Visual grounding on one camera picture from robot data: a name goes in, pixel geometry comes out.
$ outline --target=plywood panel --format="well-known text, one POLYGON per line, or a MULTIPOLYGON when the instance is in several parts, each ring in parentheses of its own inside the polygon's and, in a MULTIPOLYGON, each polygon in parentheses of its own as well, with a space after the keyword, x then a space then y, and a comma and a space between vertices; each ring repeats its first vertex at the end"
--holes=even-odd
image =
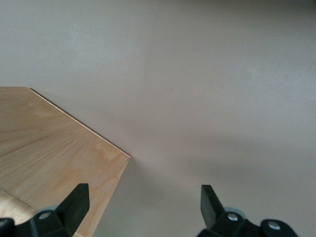
POLYGON ((0 188, 31 208, 59 204, 88 183, 92 236, 129 156, 24 87, 0 88, 0 188))

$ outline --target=black clamp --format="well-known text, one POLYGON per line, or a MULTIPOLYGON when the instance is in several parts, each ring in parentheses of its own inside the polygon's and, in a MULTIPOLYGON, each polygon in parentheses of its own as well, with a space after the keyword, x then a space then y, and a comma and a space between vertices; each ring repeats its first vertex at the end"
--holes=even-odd
POLYGON ((201 212, 206 229, 197 237, 298 237, 282 221, 263 220, 256 226, 235 212, 226 212, 210 185, 202 185, 201 212))
POLYGON ((55 210, 37 213, 23 224, 0 218, 0 237, 72 237, 89 208, 88 184, 78 184, 55 210))

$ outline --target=black plastic part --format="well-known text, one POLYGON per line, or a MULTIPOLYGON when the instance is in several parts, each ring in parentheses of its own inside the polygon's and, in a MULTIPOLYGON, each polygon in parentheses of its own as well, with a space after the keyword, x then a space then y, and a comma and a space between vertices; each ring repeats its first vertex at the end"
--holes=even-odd
POLYGON ((0 237, 72 237, 89 207, 88 184, 78 184, 54 211, 42 211, 17 226, 10 218, 0 219, 0 237))
POLYGON ((225 212, 217 219, 215 225, 210 230, 221 237, 237 237, 243 228, 245 220, 234 212, 225 212), (229 215, 234 215, 235 220, 229 219, 229 215))
POLYGON ((261 222, 261 229, 266 237, 298 237, 288 224, 279 220, 264 220, 261 222), (269 227, 269 222, 277 223, 279 230, 269 227))
POLYGON ((0 237, 9 236, 14 231, 14 220, 11 218, 0 218, 0 237))
POLYGON ((55 211, 69 235, 72 236, 89 208, 89 186, 88 184, 78 184, 55 211))
POLYGON ((282 221, 264 220, 258 227, 237 213, 225 212, 210 185, 202 185, 201 212, 207 229, 197 237, 298 237, 282 221))
POLYGON ((210 230, 216 220, 225 212, 221 202, 217 198, 213 188, 210 185, 202 185, 201 188, 201 213, 210 230))

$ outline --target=gray surface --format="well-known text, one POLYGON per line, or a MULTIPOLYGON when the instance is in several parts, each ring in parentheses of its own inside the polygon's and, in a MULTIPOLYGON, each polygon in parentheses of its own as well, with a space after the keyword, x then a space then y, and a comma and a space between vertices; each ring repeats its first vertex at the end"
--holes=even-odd
POLYGON ((1 1, 0 84, 132 155, 94 237, 195 236, 201 184, 316 236, 313 0, 1 1))

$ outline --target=wood grain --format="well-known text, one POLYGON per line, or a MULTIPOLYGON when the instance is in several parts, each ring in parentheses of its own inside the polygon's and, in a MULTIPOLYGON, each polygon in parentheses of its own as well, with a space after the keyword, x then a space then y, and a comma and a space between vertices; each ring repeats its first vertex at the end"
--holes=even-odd
POLYGON ((0 217, 12 218, 19 225, 32 218, 36 212, 26 203, 0 189, 0 217))
POLYGON ((0 88, 0 188, 39 210, 88 183, 92 236, 129 156, 25 87, 0 88))

